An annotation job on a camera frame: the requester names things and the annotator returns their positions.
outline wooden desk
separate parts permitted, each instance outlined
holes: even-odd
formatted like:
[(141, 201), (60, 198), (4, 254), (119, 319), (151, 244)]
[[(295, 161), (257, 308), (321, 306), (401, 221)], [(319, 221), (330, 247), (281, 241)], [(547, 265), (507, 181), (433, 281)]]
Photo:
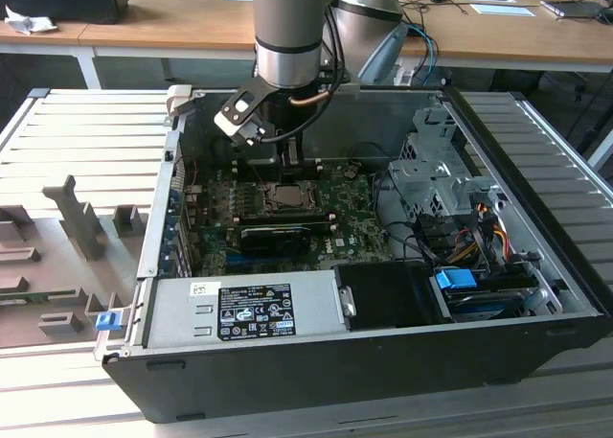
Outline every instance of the wooden desk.
[(17, 33), (8, 24), (0, 24), (0, 44), (79, 45), (79, 36), (87, 23), (60, 23), (59, 31), (25, 35)]
[[(465, 4), (463, 0), (453, 1)], [(439, 44), (439, 64), (464, 67), (511, 64), (513, 68), (542, 66), (548, 70), (555, 70), (555, 66), (565, 70), (565, 65), (570, 68), (576, 64), (581, 66), (579, 70), (587, 71), (608, 71), (613, 67), (613, 26), (597, 21), (556, 20), (547, 9), (530, 7), (539, 5), (541, 0), (516, 1), (511, 5), (529, 6), (535, 16), (479, 14), (469, 5), (462, 5), (467, 14), (454, 5), (428, 6), (423, 19), (428, 33)], [(417, 11), (407, 7), (407, 14), (414, 22), (420, 22)], [(423, 43), (407, 42), (402, 55), (422, 56)]]
[[(540, 0), (516, 1), (538, 5)], [(468, 14), (452, 5), (431, 5), (424, 15), (428, 33), (439, 43), (439, 66), (580, 72), (608, 72), (613, 66), (613, 27), (556, 21), (543, 8), (530, 8), (536, 17), (462, 8)], [(417, 12), (407, 12), (420, 21)], [(101, 87), (95, 57), (253, 59), (251, 2), (130, 0), (120, 24), (59, 22), (59, 27), (57, 33), (30, 37), (2, 27), (0, 52), (72, 55), (90, 88)], [(411, 38), (401, 62), (415, 65), (423, 55), (423, 41)]]
[(253, 4), (228, 0), (130, 0), (122, 22), (90, 24), (81, 45), (253, 51)]

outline black cable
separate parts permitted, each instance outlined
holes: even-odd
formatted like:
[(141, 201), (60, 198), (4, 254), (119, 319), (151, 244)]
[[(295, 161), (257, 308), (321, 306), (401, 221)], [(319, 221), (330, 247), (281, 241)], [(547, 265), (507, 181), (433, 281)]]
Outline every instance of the black cable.
[(336, 32), (334, 31), (332, 27), (332, 25), (334, 24), (332, 22), (332, 20), (334, 20), (334, 15), (332, 14), (332, 11), (328, 8), (324, 16), (326, 17), (326, 27), (328, 28), (329, 41), (332, 44), (332, 60), (334, 61), (334, 64), (333, 64), (334, 81), (332, 82), (332, 84), (335, 84), (339, 76), (339, 73), (338, 73), (338, 42), (339, 40), (336, 38)]
[(332, 13), (332, 9), (330, 6), (328, 6), (328, 14), (331, 31), (334, 37), (334, 45), (336, 45), (336, 51), (338, 55), (338, 77), (336, 78), (336, 82), (330, 88), (331, 96), (341, 85), (341, 83), (343, 82), (343, 78), (345, 77), (345, 51), (343, 50), (343, 42), (341, 40), (340, 32), (338, 31), (336, 18), (334, 18), (334, 14)]
[(394, 160), (394, 157), (392, 157), (392, 155), (390, 155), (389, 153), (387, 153), (387, 152), (386, 152), (386, 151), (383, 149), (383, 147), (381, 147), (381, 146), (380, 146), (379, 144), (377, 144), (376, 142), (374, 142), (374, 141), (362, 141), (362, 142), (357, 143), (356, 145), (354, 145), (354, 146), (351, 148), (351, 150), (349, 151), (349, 154), (348, 154), (348, 160), (350, 161), (350, 163), (351, 163), (351, 162), (353, 161), (353, 159), (354, 159), (355, 151), (356, 151), (356, 150), (358, 150), (358, 149), (359, 149), (359, 148), (361, 148), (361, 147), (364, 147), (364, 146), (371, 146), (371, 147), (373, 147), (373, 148), (377, 149), (377, 150), (378, 150), (378, 151), (381, 153), (381, 155), (385, 155), (385, 156), (388, 158), (388, 160), (389, 160), (390, 162), (391, 162), (392, 160)]
[[(396, 222), (398, 221), (394, 221), (394, 222), (390, 222), (386, 225), (383, 225), (383, 223), (381, 222), (381, 218), (379, 217), (379, 213), (378, 213), (378, 202), (379, 202), (379, 196), (381, 194), (381, 188), (383, 187), (383, 181), (385, 180), (385, 178), (387, 176), (390, 176), (390, 178), (392, 179), (392, 183), (394, 184), (394, 188), (396, 189), (396, 191), (398, 192), (398, 194), (400, 195), (400, 197), (402, 197), (402, 194), (398, 191), (398, 188), (396, 186), (396, 183), (394, 182), (394, 179), (392, 178), (392, 176), (390, 175), (390, 171), (386, 170), (382, 175), (381, 178), (379, 179), (379, 184), (378, 187), (376, 189), (376, 193), (375, 193), (375, 200), (373, 203), (373, 212), (375, 213), (375, 220), (376, 222), (381, 226), (381, 228), (383, 230), (385, 230), (388, 234), (388, 236), (390, 237), (390, 239), (400, 243), (404, 246), (407, 246), (411, 249), (413, 249), (414, 251), (420, 253), (420, 254), (425, 254), (428, 258), (430, 258), (430, 260), (438, 265), (446, 265), (447, 262), (440, 258), (439, 256), (437, 256), (427, 245), (423, 244), (423, 242), (418, 241), (418, 245), (415, 246), (412, 243), (409, 243), (406, 240), (403, 240), (401, 237), (399, 237), (398, 235), (394, 234), (393, 232), (390, 232), (386, 227), (390, 226), (390, 225), (396, 225)], [(403, 222), (404, 225), (407, 225), (407, 222), (409, 224), (411, 224), (410, 221), (406, 221)]]
[(609, 75), (606, 77), (606, 79), (604, 80), (604, 82), (602, 83), (602, 85), (600, 86), (600, 88), (596, 91), (596, 93), (594, 94), (594, 96), (592, 96), (592, 98), (590, 99), (590, 101), (588, 102), (588, 104), (585, 105), (585, 107), (583, 108), (583, 110), (579, 113), (579, 115), (577, 116), (577, 119), (575, 119), (575, 121), (573, 122), (573, 125), (571, 126), (571, 128), (568, 130), (568, 133), (566, 133), (566, 136), (564, 136), (564, 138), (568, 141), (568, 139), (571, 137), (571, 134), (573, 134), (573, 131), (575, 130), (575, 128), (577, 127), (577, 125), (579, 124), (579, 122), (581, 121), (581, 119), (583, 118), (583, 116), (586, 114), (586, 112), (590, 109), (590, 107), (592, 106), (592, 104), (594, 103), (594, 101), (599, 97), (599, 95), (601, 94), (601, 92), (603, 91), (603, 89), (606, 87), (606, 85), (609, 83), (609, 81), (611, 80), (611, 77), (613, 77), (613, 70), (611, 70), (611, 72), (609, 72)]

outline robotic arm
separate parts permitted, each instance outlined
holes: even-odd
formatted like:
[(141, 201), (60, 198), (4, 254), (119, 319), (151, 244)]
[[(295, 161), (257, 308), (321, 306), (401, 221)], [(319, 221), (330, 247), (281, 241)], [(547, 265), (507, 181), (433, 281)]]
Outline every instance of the robotic arm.
[[(249, 145), (280, 143), (309, 127), (328, 106), (346, 67), (377, 81), (394, 64), (406, 35), (397, 0), (254, 0), (254, 8), (257, 75), (215, 118), (235, 142)], [(333, 69), (322, 73), (325, 22)]]

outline ventilation holes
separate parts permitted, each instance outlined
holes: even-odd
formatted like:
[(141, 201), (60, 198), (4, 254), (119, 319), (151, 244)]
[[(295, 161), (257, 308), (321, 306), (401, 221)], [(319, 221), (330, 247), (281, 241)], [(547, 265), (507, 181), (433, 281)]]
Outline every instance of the ventilation holes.
[(433, 216), (441, 216), (443, 214), (443, 203), (438, 195), (434, 194), (430, 201), (430, 210)]

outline workbench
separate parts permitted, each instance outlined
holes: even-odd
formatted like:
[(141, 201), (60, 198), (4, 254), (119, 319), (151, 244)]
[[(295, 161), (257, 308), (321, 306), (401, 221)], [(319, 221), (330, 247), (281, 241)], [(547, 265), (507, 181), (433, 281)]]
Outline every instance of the workbench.
[[(150, 141), (151, 136), (163, 136), (168, 129), (160, 112), (164, 93), (52, 90), (45, 99), (29, 98), (2, 134), (0, 182), (4, 193), (12, 191), (13, 203), (24, 202), (19, 193), (29, 191), (15, 188), (27, 185), (10, 184), (19, 176), (11, 168), (21, 165), (32, 170), (42, 162), (47, 173), (61, 166), (70, 167), (71, 173), (81, 169), (75, 176), (78, 187), (83, 188), (79, 194), (92, 198), (88, 179), (100, 177), (93, 174), (106, 165), (108, 174), (124, 176), (110, 178), (112, 185), (97, 188), (104, 194), (92, 198), (97, 213), (110, 213), (109, 207), (120, 202), (120, 195), (127, 197), (121, 203), (134, 203), (147, 213), (152, 186), (143, 186), (141, 192), (125, 189), (137, 176), (156, 174), (162, 147)], [(468, 93), (465, 99), (604, 281), (613, 284), (610, 187), (527, 102), (503, 93)], [(33, 136), (37, 141), (30, 143)], [(125, 137), (129, 146), (120, 143)], [(130, 155), (118, 153), (120, 150)], [(475, 154), (475, 150), (470, 148), (468, 153)], [(112, 160), (121, 160), (115, 166), (123, 169), (109, 165)], [(98, 172), (88, 173), (92, 165), (87, 162), (98, 162)], [(138, 162), (139, 168), (129, 170), (132, 162)], [(483, 166), (479, 169), (488, 172)], [(26, 175), (27, 179), (39, 176), (32, 171)], [(25, 199), (33, 216), (56, 215), (49, 207), (39, 206), (44, 201), (41, 197)], [(129, 280), (135, 268), (134, 263), (122, 276)], [(84, 432), (87, 436), (216, 438), (400, 430), (394, 435), (400, 437), (410, 430), (414, 437), (604, 437), (610, 436), (613, 426), (611, 337), (589, 349), (555, 357), (518, 384), (164, 426), (143, 419), (93, 359), (93, 349), (93, 342), (78, 342), (0, 350), (0, 409), (10, 411), (0, 421), (0, 436), (3, 432), (11, 437), (45, 432), (82, 436)]]
[[(437, 65), (495, 69), (608, 72), (613, 66), (613, 28), (596, 21), (556, 21), (540, 0), (516, 0), (535, 17), (461, 13), (453, 5), (429, 6), (428, 33), (439, 43)], [(407, 9), (419, 22), (419, 15)], [(233, 0), (130, 0), (119, 24), (59, 22), (51, 34), (19, 35), (0, 27), (0, 52), (75, 57), (89, 88), (102, 84), (95, 58), (253, 59), (251, 2)], [(424, 55), (419, 39), (408, 39), (404, 65)], [(163, 62), (169, 76), (168, 63)]]

